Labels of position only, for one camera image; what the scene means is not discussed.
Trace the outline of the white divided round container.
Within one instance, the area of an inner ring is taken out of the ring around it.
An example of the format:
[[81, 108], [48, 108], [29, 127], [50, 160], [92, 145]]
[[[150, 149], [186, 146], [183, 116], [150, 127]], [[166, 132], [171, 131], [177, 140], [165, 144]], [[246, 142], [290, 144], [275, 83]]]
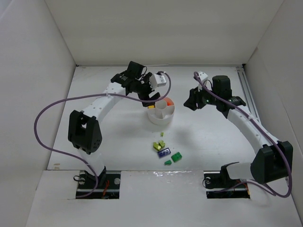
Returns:
[[169, 124], [174, 116], [175, 105], [174, 102], [166, 97], [155, 104], [155, 108], [148, 109], [147, 115], [149, 120], [156, 125], [166, 125]]

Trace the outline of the lime lego slope brick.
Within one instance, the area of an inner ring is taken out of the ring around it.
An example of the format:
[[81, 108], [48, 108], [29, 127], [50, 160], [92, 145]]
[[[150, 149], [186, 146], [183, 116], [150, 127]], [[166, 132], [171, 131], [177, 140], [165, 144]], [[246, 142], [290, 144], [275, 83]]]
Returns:
[[162, 140], [160, 140], [160, 141], [159, 141], [159, 145], [163, 148], [163, 147], [165, 147], [165, 142], [162, 141]]

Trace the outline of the blue lego plate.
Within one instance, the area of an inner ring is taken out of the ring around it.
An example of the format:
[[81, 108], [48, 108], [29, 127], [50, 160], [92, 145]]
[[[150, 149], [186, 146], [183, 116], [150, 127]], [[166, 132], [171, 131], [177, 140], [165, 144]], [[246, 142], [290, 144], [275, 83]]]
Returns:
[[160, 150], [159, 152], [157, 152], [157, 154], [158, 154], [159, 158], [163, 158], [163, 157], [165, 157], [167, 155], [170, 155], [171, 151], [170, 151], [169, 148], [166, 148], [166, 149]]

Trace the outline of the green lego brick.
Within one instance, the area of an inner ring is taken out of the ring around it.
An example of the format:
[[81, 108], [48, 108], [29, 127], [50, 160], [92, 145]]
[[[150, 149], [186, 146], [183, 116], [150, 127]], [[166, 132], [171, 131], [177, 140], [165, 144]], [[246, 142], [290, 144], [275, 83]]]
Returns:
[[182, 155], [180, 152], [177, 152], [171, 156], [171, 159], [174, 163], [176, 163], [182, 159]]

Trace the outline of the dark green lego slope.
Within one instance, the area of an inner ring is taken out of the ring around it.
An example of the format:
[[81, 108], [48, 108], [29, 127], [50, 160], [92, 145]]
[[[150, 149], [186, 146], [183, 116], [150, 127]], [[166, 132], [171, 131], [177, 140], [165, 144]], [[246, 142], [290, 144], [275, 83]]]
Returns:
[[168, 160], [164, 163], [165, 166], [170, 166], [172, 164], [172, 161], [171, 160]]

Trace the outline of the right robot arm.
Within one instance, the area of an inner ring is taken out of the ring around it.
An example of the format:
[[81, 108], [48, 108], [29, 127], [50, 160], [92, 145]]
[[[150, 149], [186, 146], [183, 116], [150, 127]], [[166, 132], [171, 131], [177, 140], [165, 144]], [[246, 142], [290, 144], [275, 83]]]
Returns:
[[240, 177], [240, 173], [248, 174], [247, 178], [259, 184], [266, 184], [291, 175], [293, 146], [282, 142], [270, 134], [249, 111], [246, 103], [239, 96], [233, 96], [228, 76], [214, 76], [212, 87], [208, 89], [204, 83], [208, 76], [203, 72], [195, 72], [194, 79], [199, 83], [189, 92], [184, 106], [195, 111], [206, 105], [213, 105], [223, 116], [233, 123], [252, 146], [256, 156], [251, 163], [238, 164], [229, 176]]

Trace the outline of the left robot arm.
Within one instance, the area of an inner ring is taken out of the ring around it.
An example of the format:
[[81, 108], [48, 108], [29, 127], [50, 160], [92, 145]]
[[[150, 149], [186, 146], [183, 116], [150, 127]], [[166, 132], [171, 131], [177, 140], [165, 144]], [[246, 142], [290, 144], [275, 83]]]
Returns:
[[125, 96], [136, 93], [143, 106], [148, 106], [160, 98], [156, 88], [166, 85], [161, 73], [143, 75], [145, 67], [129, 62], [127, 69], [114, 75], [103, 95], [81, 111], [72, 111], [69, 117], [68, 140], [79, 150], [81, 158], [88, 163], [85, 174], [101, 186], [106, 179], [106, 167], [99, 147], [102, 143], [100, 124], [111, 109]]

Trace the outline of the aluminium rail right side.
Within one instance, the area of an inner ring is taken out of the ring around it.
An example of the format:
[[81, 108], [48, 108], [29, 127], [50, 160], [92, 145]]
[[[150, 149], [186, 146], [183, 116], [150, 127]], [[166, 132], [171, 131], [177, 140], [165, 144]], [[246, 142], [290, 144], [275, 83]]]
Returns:
[[244, 93], [244, 97], [248, 106], [248, 109], [250, 110], [250, 112], [252, 113], [252, 115], [259, 120], [259, 115], [258, 115], [258, 111], [247, 81], [247, 77], [244, 71], [243, 66], [236, 66], [236, 71], [238, 73], [238, 77], [242, 86], [242, 90]]

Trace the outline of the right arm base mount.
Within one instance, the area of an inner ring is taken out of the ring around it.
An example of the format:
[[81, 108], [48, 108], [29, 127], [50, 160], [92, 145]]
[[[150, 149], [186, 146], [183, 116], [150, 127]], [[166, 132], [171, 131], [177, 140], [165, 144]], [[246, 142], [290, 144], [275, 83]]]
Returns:
[[240, 179], [233, 180], [220, 171], [204, 171], [202, 184], [208, 199], [249, 199], [247, 185], [240, 182]]

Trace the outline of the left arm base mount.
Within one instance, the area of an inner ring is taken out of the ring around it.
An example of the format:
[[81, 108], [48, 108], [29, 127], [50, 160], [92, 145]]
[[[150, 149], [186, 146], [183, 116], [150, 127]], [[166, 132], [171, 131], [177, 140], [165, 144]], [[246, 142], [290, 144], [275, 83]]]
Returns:
[[121, 172], [108, 171], [93, 192], [92, 189], [96, 186], [94, 177], [90, 179], [84, 171], [80, 171], [73, 180], [77, 183], [76, 199], [119, 199]]

